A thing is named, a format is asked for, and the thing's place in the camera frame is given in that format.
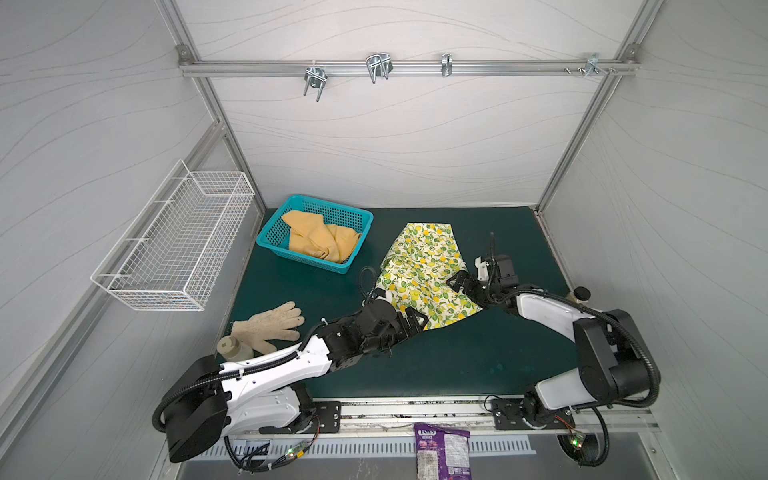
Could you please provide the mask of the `lemon print skirt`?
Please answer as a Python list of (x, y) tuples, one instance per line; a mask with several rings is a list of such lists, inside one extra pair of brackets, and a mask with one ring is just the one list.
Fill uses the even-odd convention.
[(451, 225), (409, 223), (385, 255), (376, 287), (396, 310), (412, 308), (427, 317), (427, 330), (436, 330), (481, 311), (448, 285), (450, 278), (466, 271)]

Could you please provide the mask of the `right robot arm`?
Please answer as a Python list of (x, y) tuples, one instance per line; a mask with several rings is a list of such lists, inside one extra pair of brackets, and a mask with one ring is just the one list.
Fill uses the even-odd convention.
[(475, 275), (461, 270), (446, 280), (482, 308), (502, 308), (571, 341), (577, 366), (537, 382), (517, 407), (535, 429), (568, 409), (621, 405), (646, 408), (659, 397), (661, 372), (631, 315), (600, 311), (532, 284), (522, 284), (511, 258), (478, 257)]

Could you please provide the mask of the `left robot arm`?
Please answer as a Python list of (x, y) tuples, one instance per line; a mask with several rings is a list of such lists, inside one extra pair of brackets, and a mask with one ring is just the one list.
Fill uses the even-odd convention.
[(321, 322), (300, 343), (258, 358), (194, 361), (152, 414), (173, 463), (190, 460), (226, 436), (294, 433), (316, 413), (304, 381), (351, 367), (367, 355), (390, 352), (423, 332), (425, 314), (398, 310), (383, 297), (351, 315)]

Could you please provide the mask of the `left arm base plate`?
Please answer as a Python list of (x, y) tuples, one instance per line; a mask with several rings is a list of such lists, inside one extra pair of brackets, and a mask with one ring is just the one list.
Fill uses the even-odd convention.
[(299, 415), (287, 426), (260, 427), (261, 435), (289, 435), (309, 433), (338, 433), (341, 422), (340, 401), (311, 402), (299, 406)]

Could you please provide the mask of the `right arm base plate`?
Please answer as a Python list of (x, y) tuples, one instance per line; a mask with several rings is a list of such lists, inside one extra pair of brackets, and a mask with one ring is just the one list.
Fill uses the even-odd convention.
[(575, 426), (565, 409), (549, 410), (538, 399), (525, 396), (488, 396), (483, 408), (491, 414), (496, 430), (568, 430)]

